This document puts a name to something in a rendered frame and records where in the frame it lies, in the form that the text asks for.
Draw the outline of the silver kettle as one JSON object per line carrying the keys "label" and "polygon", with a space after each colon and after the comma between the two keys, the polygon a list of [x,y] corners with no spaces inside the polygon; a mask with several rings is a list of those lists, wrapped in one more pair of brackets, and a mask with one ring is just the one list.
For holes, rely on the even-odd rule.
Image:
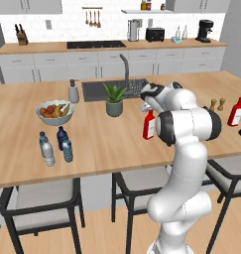
{"label": "silver kettle", "polygon": [[127,40],[129,42],[139,41],[139,31],[141,27],[142,27],[141,20],[133,19],[128,21]]}

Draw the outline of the black toaster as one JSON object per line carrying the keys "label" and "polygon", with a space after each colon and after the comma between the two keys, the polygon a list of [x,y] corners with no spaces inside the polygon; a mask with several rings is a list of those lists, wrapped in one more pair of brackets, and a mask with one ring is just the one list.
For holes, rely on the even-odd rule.
{"label": "black toaster", "polygon": [[165,38],[164,28],[147,28],[146,40],[148,42],[162,42]]}

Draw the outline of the dark blue plastic bottle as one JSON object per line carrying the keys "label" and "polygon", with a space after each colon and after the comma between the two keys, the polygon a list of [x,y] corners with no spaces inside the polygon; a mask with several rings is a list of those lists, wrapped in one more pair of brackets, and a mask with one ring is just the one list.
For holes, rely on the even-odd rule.
{"label": "dark blue plastic bottle", "polygon": [[59,149],[62,150],[62,142],[68,139],[67,133],[63,130],[62,126],[59,127],[57,138],[59,142]]}

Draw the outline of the grey lower cupboard run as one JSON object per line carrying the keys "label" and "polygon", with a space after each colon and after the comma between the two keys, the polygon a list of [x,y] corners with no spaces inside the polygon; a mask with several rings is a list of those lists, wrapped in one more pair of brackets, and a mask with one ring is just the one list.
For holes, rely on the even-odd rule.
{"label": "grey lower cupboard run", "polygon": [[205,47],[0,55],[0,66],[6,83],[95,79],[124,77],[125,66],[120,54],[128,61],[129,76],[139,76],[218,71],[224,52],[223,47]]}

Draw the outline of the green plant in pot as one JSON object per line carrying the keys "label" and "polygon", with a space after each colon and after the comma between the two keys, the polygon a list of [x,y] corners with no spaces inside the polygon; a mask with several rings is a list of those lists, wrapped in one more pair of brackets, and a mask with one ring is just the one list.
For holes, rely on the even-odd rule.
{"label": "green plant in pot", "polygon": [[111,84],[103,84],[108,98],[106,99],[106,113],[111,117],[118,117],[123,112],[123,99],[126,88]]}

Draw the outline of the grey tap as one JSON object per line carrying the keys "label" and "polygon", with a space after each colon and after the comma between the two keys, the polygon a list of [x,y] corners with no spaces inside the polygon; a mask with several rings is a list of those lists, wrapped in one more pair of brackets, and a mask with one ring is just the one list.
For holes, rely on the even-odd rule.
{"label": "grey tap", "polygon": [[130,86],[129,86],[129,64],[127,59],[124,57],[123,54],[120,54],[119,57],[121,58],[121,60],[124,63],[125,66],[125,83],[126,83],[126,87],[127,87],[127,91],[130,90]]}

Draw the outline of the wooden rail with hanging tools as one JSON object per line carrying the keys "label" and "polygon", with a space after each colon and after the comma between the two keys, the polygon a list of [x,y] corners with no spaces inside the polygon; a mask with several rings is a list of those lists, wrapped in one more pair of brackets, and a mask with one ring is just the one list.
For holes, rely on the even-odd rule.
{"label": "wooden rail with hanging tools", "polygon": [[101,7],[82,7],[82,10],[85,12],[85,24],[89,27],[100,28],[100,12],[102,11]]}

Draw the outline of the grey upper cupboards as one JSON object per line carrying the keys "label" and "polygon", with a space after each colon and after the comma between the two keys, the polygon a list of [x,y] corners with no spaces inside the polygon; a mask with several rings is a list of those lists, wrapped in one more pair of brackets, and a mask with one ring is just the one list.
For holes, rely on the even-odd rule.
{"label": "grey upper cupboards", "polygon": [[166,0],[166,9],[175,13],[226,13],[230,0]]}
{"label": "grey upper cupboards", "polygon": [[0,15],[61,13],[61,0],[0,0]]}

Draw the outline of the dark grey sink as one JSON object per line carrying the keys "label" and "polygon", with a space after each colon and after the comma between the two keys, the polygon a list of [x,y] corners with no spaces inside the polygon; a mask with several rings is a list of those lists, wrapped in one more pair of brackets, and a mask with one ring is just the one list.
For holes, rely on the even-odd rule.
{"label": "dark grey sink", "polygon": [[[129,88],[124,93],[125,98],[137,98],[141,94],[142,88],[148,83],[145,78],[129,79]],[[103,84],[120,86],[124,88],[124,80],[91,81],[82,83],[83,98],[85,102],[102,101],[108,98],[108,94]]]}

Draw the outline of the black stool with grey seat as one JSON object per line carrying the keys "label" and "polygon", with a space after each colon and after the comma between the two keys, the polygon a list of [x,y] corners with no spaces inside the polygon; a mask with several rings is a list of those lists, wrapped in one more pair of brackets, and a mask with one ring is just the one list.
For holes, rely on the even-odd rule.
{"label": "black stool with grey seat", "polygon": [[149,198],[165,186],[169,177],[166,166],[112,174],[111,221],[116,218],[117,199],[124,200],[128,211],[125,254],[131,254],[134,216],[147,213]]}
{"label": "black stool with grey seat", "polygon": [[18,187],[16,207],[8,208],[13,187],[3,188],[0,213],[4,217],[16,254],[24,254],[20,235],[70,227],[75,254],[82,254],[74,208],[79,208],[85,226],[80,179],[39,183]]}
{"label": "black stool with grey seat", "polygon": [[241,197],[241,156],[210,159],[205,173],[220,191],[217,202],[224,199],[206,249],[206,254],[210,254],[231,199]]}

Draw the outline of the black hob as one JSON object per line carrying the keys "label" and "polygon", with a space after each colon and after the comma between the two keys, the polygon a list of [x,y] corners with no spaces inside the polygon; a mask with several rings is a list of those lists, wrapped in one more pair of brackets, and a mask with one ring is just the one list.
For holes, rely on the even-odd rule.
{"label": "black hob", "polygon": [[82,41],[67,42],[68,50],[74,49],[106,49],[106,48],[126,48],[121,41]]}

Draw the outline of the pale blue fruit bowl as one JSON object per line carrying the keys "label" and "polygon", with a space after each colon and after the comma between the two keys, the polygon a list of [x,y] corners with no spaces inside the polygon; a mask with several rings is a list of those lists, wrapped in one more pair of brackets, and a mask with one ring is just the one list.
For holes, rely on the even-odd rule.
{"label": "pale blue fruit bowl", "polygon": [[[61,116],[61,117],[54,117],[54,118],[46,118],[41,114],[42,108],[47,108],[49,105],[55,105],[59,106],[60,104],[63,104],[63,108],[68,108],[68,112],[66,116]],[[35,110],[37,116],[47,125],[50,126],[61,126],[68,122],[72,116],[72,113],[74,112],[74,104],[65,101],[65,100],[53,100],[53,101],[47,101],[44,103],[41,103]]]}

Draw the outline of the blue-tinted clear plastic bottle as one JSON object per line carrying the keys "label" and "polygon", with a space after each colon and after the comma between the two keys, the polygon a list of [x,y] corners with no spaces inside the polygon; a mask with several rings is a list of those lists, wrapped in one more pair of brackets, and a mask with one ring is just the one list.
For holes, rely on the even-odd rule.
{"label": "blue-tinted clear plastic bottle", "polygon": [[73,160],[72,154],[72,146],[69,140],[62,141],[62,150],[63,150],[63,157],[67,163],[70,163]]}

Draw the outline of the white wall shelf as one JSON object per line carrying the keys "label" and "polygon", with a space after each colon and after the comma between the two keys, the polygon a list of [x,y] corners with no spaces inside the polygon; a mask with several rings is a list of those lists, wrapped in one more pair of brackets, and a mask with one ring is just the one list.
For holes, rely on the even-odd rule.
{"label": "white wall shelf", "polygon": [[170,10],[121,10],[124,14],[139,14],[139,15],[146,15],[146,14],[171,14],[174,13]]}

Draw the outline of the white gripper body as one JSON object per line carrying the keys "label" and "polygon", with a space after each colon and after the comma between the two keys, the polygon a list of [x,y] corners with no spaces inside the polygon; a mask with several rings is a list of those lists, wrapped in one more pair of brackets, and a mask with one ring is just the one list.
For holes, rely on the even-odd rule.
{"label": "white gripper body", "polygon": [[154,106],[148,102],[144,102],[141,106],[140,106],[140,110],[142,112],[148,112],[150,110],[153,110]]}

